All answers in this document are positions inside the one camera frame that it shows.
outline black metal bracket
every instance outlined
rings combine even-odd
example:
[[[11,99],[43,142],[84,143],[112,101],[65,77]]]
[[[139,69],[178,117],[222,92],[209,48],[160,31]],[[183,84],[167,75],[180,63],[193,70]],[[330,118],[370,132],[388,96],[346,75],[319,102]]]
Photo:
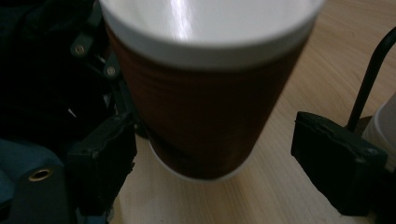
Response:
[[[395,42],[396,27],[375,49],[346,128],[299,112],[291,146],[291,155],[339,213],[367,216],[373,210],[378,224],[396,223],[396,174],[385,169],[386,151],[354,132],[381,64]]]

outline white object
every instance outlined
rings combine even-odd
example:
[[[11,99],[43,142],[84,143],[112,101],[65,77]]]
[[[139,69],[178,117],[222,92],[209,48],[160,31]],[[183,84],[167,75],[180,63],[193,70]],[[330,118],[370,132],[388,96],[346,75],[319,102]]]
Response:
[[[376,110],[362,138],[386,150],[389,155],[386,168],[393,172],[396,167],[396,93]]]
[[[302,43],[324,0],[100,0],[128,48],[158,63],[231,70]]]

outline bolt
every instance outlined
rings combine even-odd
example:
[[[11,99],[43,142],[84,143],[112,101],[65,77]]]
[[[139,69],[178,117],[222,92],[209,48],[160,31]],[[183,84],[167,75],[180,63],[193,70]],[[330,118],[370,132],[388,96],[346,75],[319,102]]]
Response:
[[[107,74],[108,74],[110,77],[114,77],[114,76],[116,75],[116,69],[115,69],[113,66],[109,66],[109,67],[107,68]]]
[[[78,55],[83,55],[85,53],[85,49],[82,45],[76,45],[75,51]]]

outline wooden surface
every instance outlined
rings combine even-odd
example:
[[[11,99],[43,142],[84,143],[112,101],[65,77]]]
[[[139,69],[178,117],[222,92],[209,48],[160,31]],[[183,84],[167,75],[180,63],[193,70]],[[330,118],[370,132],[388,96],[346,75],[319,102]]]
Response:
[[[374,223],[337,213],[290,155],[290,145],[297,111],[347,124],[369,59],[395,25],[395,0],[328,0],[249,163],[222,182],[190,182],[170,174],[137,137],[135,167],[112,224]],[[395,92],[395,73],[392,49],[363,116]]]

